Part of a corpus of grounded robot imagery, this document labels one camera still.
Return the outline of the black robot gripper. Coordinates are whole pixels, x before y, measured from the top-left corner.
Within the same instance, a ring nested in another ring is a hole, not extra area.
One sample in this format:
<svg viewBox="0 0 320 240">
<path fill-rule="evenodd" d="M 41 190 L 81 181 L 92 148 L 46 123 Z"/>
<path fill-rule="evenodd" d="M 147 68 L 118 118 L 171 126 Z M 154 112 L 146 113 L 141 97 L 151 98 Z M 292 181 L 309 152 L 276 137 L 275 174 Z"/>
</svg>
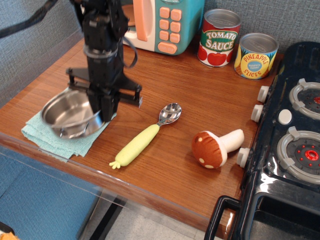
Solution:
<svg viewBox="0 0 320 240">
<path fill-rule="evenodd" d="M 85 92 L 94 114 L 110 122 L 120 101 L 140 107 L 142 86 L 125 73 L 123 49 L 115 51 L 84 47 L 86 68 L 68 68 L 69 88 Z"/>
</svg>

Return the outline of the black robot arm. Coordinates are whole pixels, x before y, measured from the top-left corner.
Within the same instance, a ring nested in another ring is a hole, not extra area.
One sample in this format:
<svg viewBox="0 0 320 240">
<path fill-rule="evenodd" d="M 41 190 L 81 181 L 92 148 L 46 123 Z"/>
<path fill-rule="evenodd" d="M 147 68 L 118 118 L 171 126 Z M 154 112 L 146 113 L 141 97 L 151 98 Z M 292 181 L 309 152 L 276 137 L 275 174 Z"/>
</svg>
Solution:
<svg viewBox="0 0 320 240">
<path fill-rule="evenodd" d="M 69 87 L 87 94 L 93 113 L 109 122 L 120 100 L 139 106 L 142 87 L 124 68 L 123 42 L 128 18 L 119 0 L 73 0 L 84 35 L 87 68 L 69 68 Z"/>
</svg>

